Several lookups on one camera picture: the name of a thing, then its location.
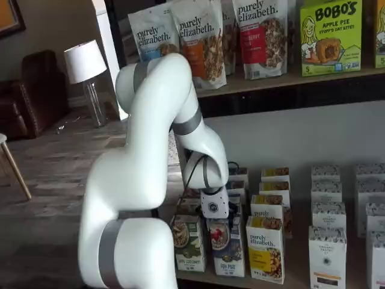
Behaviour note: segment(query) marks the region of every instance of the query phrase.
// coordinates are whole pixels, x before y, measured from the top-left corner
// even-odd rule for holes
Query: wooden chair leg
[[[11,168],[14,172],[14,175],[16,176],[17,180],[19,181],[19,184],[20,186],[22,187],[24,193],[25,193],[25,196],[27,197],[28,200],[30,200],[32,198],[31,196],[31,193],[29,192],[29,189],[28,187],[26,186],[25,182],[24,182],[24,179],[20,173],[20,170],[19,168],[17,167],[17,164],[15,163],[9,149],[8,149],[8,146],[6,143],[2,143],[1,144],[1,148],[2,150],[4,151],[4,154],[5,154],[5,157],[7,158],[8,162],[10,163],[11,165]]]

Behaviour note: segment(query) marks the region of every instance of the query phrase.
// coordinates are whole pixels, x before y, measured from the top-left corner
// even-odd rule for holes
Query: green snack box
[[[307,0],[301,8],[302,76],[361,69],[362,0]]]

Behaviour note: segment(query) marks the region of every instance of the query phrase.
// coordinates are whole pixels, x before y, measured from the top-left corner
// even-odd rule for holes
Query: purely elizabeth granola bag
[[[233,0],[245,78],[287,71],[288,0]]]
[[[220,0],[176,1],[172,2],[171,12],[195,87],[218,89],[225,85]]]
[[[170,6],[164,3],[128,15],[141,61],[179,52],[179,35]]]

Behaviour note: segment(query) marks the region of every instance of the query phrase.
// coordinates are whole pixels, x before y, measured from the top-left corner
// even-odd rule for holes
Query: leather armchair
[[[69,112],[66,77],[53,51],[26,56],[20,80],[0,82],[0,133],[34,138]]]

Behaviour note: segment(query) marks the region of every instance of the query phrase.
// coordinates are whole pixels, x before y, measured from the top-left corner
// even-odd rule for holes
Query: hardwood floor
[[[72,113],[37,139],[8,143],[32,200],[25,202],[17,183],[9,185],[0,170],[0,288],[82,286],[76,250],[87,175],[101,153],[124,145],[125,131],[125,122],[94,129],[90,119]],[[183,189],[173,136],[170,140],[167,198],[159,208],[166,221]]]

